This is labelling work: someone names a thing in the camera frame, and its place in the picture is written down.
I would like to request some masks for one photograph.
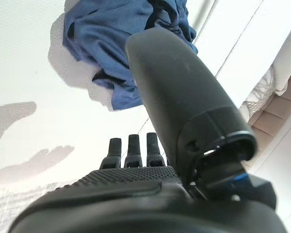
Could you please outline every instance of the blue cloth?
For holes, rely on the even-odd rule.
[[[186,0],[81,0],[65,15],[63,45],[78,61],[99,64],[93,81],[114,89],[114,110],[142,104],[129,71],[126,40],[132,34],[163,27],[193,51],[196,32],[189,26]]]

